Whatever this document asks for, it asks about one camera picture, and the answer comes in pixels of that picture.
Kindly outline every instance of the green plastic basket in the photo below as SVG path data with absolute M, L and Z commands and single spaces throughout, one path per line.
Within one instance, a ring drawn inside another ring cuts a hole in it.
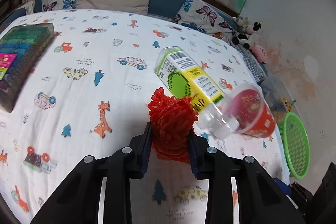
M 285 115 L 279 129 L 290 176 L 302 179 L 307 174 L 310 163 L 310 147 L 306 129 L 301 119 L 293 112 Z

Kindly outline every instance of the red fruit foam net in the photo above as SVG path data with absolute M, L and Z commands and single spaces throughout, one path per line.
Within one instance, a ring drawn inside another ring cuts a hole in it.
M 157 157 L 189 164 L 188 135 L 198 120 L 198 113 L 190 104 L 192 98 L 166 96 L 163 87 L 160 87 L 151 99 L 148 108 L 152 123 L 152 145 Z

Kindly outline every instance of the clear plastic bottle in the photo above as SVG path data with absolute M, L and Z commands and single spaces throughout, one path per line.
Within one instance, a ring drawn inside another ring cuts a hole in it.
M 154 72 L 176 98 L 192 97 L 201 129 L 208 129 L 218 139 L 238 129 L 238 121 L 228 113 L 229 98 L 180 47 L 162 49 Z

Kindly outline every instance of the red cup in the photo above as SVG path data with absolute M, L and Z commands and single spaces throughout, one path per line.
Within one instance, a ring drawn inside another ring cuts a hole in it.
M 263 98 L 261 88 L 253 83 L 243 83 L 229 95 L 228 110 L 239 122 L 236 133 L 266 138 L 275 129 L 275 120 Z

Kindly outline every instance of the bed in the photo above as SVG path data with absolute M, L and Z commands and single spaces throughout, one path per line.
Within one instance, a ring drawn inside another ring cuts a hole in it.
M 242 56 L 226 42 L 132 13 L 35 13 L 16 19 L 0 38 L 13 26 L 41 22 L 53 23 L 55 39 L 31 71 L 13 112 L 0 111 L 0 192 L 22 224 L 30 223 L 84 156 L 110 156 L 143 133 L 149 120 L 147 103 L 163 86 L 153 72 L 162 48 L 184 49 L 225 93 L 240 83 L 255 82 Z M 97 130 L 101 127 L 106 128 L 102 133 Z M 228 156 L 254 156 L 272 177 L 289 183 L 277 127 L 266 139 L 232 135 L 224 141 L 197 125 L 194 130 Z M 232 185 L 235 196 L 234 180 Z M 204 223 L 206 198 L 191 196 L 196 189 L 206 196 L 208 181 L 197 181 L 184 163 L 159 160 L 152 151 L 145 178 L 131 181 L 130 187 L 135 224 Z M 235 204 L 238 223 L 238 201 Z

